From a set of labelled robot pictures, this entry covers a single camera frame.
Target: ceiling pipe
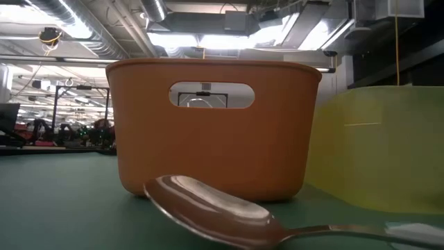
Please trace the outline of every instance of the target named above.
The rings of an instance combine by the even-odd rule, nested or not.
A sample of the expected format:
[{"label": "ceiling pipe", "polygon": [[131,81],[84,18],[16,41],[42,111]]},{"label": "ceiling pipe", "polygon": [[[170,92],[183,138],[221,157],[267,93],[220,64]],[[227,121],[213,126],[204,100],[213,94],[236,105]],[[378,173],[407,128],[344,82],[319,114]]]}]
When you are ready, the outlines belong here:
[{"label": "ceiling pipe", "polygon": [[163,0],[141,0],[140,2],[150,22],[161,22],[167,17],[168,10]]},{"label": "ceiling pipe", "polygon": [[116,6],[113,4],[112,0],[105,0],[106,4],[110,8],[110,10],[116,15],[119,22],[123,25],[123,27],[126,29],[126,31],[130,34],[130,36],[134,39],[134,41],[137,43],[139,48],[144,52],[145,56],[151,57],[153,56],[153,53],[150,51],[150,49],[144,44],[142,39],[134,32],[134,30],[131,28],[130,24],[123,18],[122,14],[117,10]]},{"label": "ceiling pipe", "polygon": [[146,47],[148,48],[150,52],[150,57],[158,57],[157,52],[154,48],[154,45],[151,43],[150,38],[148,37],[148,34],[146,31],[143,31],[140,28],[140,24],[134,20],[133,15],[131,15],[130,11],[128,10],[128,6],[122,1],[122,0],[114,0],[117,7],[119,8],[120,12],[123,14],[123,16],[130,22],[130,24],[133,26],[136,33],[140,36]]},{"label": "ceiling pipe", "polygon": [[170,58],[187,58],[181,48],[165,48],[165,52]]},{"label": "ceiling pipe", "polygon": [[25,0],[36,10],[52,17],[73,38],[89,38],[101,42],[82,43],[99,58],[128,58],[126,51],[103,27],[102,23],[78,0]]},{"label": "ceiling pipe", "polygon": [[0,35],[0,40],[38,40],[39,37],[32,35]]}]

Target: yellow cable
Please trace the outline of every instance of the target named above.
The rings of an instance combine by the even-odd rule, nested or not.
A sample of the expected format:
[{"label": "yellow cable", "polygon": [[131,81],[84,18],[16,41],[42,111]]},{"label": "yellow cable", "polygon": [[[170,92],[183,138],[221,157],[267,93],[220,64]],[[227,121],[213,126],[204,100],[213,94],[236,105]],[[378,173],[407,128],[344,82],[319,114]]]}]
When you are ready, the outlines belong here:
[{"label": "yellow cable", "polygon": [[396,49],[396,83],[400,85],[400,52],[398,38],[398,0],[395,0],[395,49]]},{"label": "yellow cable", "polygon": [[42,32],[39,33],[39,40],[41,42],[55,42],[57,39],[59,39],[62,36],[62,32],[60,32],[60,34],[58,34],[58,36],[56,38],[53,38],[51,40],[42,40],[42,39],[40,39],[41,34],[42,34]]},{"label": "yellow cable", "polygon": [[[51,48],[54,48],[54,42],[55,42],[55,40],[52,42]],[[51,52],[51,50],[46,51],[44,56],[48,56],[50,52]]]},{"label": "yellow cable", "polygon": [[334,79],[336,94],[338,94],[338,55],[334,56]]}]

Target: ceiling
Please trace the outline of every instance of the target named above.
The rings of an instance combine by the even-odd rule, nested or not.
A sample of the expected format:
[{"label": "ceiling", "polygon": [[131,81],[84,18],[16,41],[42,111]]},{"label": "ceiling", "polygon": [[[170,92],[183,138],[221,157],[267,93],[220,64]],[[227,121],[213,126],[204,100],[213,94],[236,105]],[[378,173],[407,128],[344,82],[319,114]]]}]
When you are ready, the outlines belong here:
[{"label": "ceiling", "polygon": [[[38,2],[33,0],[16,1],[26,3]],[[60,38],[57,47],[49,51],[47,45],[43,45],[37,36],[45,27],[54,27],[60,29],[61,23],[57,18],[52,18],[47,14],[42,14],[34,7],[28,5],[1,5],[5,1],[0,0],[0,55],[17,56],[15,59],[0,58],[0,63],[6,64],[10,70],[14,72],[12,84],[12,95],[14,98],[10,102],[22,103],[20,118],[31,119],[32,117],[45,117],[48,120],[52,117],[52,106],[54,103],[54,92],[50,90],[36,89],[31,86],[33,80],[50,80],[53,85],[65,85],[65,82],[72,80],[74,85],[91,85],[94,87],[107,87],[106,75],[104,67],[111,61],[121,58],[103,58],[91,50],[92,41],[98,41],[109,35],[108,42],[113,44],[114,50],[121,51],[121,55],[127,58],[144,58],[150,55],[168,57],[167,50],[163,47],[152,44],[150,37],[146,34],[156,29],[159,25],[168,26],[163,21],[159,24],[148,24],[144,11],[139,0],[122,0],[121,5],[112,3],[108,0],[66,0],[68,4],[76,4],[74,10],[83,10],[82,15],[87,16],[86,20],[94,22],[99,26],[95,31],[101,33],[92,39],[79,39],[74,37],[72,33],[66,32]],[[284,37],[281,45],[274,46],[273,43],[264,43],[255,48],[249,49],[197,49],[195,47],[180,48],[180,55],[189,58],[211,58],[211,59],[232,59],[232,60],[286,60],[292,62],[303,63],[312,67],[332,68],[333,60],[327,57],[321,50],[318,51],[299,51],[298,44],[303,44],[304,39],[312,37],[312,40],[305,41],[305,44],[312,45],[317,43],[319,39],[331,38],[338,32],[338,29],[344,27],[350,20],[351,12],[346,0],[324,0],[324,1],[265,1],[265,0],[233,0],[230,3],[222,0],[165,0],[169,14],[179,13],[180,18],[185,18],[191,26],[204,25],[202,21],[195,17],[202,15],[210,15],[213,17],[225,17],[228,10],[238,10],[239,12],[251,13],[256,17],[261,11],[274,10],[276,13],[284,13],[287,17],[286,22],[290,22],[290,17],[295,15],[295,23],[289,26],[288,35]],[[287,6],[299,6],[294,8],[293,13],[289,12]],[[130,13],[130,16],[122,15],[124,12]],[[376,20],[368,22],[369,24],[377,24]],[[285,29],[285,23],[282,22],[282,32]],[[324,28],[322,37],[315,36],[313,30]],[[201,39],[203,34],[192,33],[189,35]],[[335,51],[341,53],[352,53],[348,44],[344,42],[344,34],[336,38],[328,48],[334,48]],[[41,61],[33,58],[23,59],[23,56],[46,56],[47,58],[55,58],[52,62]],[[64,58],[89,58],[93,63],[68,63]],[[91,123],[99,117],[103,117],[106,93],[92,90],[84,92],[80,90],[70,90],[70,95],[62,97],[58,101],[60,112],[58,113],[59,122],[69,120],[81,120]],[[88,104],[81,104],[74,101],[74,97],[88,96],[91,100]],[[73,109],[82,108],[84,112],[75,112]],[[112,109],[110,109],[110,119],[113,119]]]}]

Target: spoon bowl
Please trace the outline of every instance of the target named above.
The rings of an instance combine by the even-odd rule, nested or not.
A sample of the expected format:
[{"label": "spoon bowl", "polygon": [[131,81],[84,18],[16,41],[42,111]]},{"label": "spoon bowl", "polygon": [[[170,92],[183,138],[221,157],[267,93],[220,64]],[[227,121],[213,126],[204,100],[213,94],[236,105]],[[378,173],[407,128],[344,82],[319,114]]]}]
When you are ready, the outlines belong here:
[{"label": "spoon bowl", "polygon": [[147,197],[169,218],[201,237],[241,249],[270,249],[290,238],[349,235],[442,249],[442,244],[404,238],[383,228],[324,225],[287,229],[265,208],[187,176],[162,176],[144,185]]}]

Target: green table surface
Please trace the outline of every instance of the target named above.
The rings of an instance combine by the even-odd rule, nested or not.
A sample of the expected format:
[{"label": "green table surface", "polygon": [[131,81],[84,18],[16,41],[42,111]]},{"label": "green table surface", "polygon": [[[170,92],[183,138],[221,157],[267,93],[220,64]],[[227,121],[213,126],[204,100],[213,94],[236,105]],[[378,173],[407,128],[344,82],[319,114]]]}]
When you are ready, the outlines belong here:
[{"label": "green table surface", "polygon": [[[422,222],[440,215],[366,210],[305,185],[290,202],[262,204],[287,227]],[[233,249],[190,233],[120,184],[117,157],[97,153],[0,158],[0,249]],[[279,249],[392,249],[353,237],[312,237]]]}]

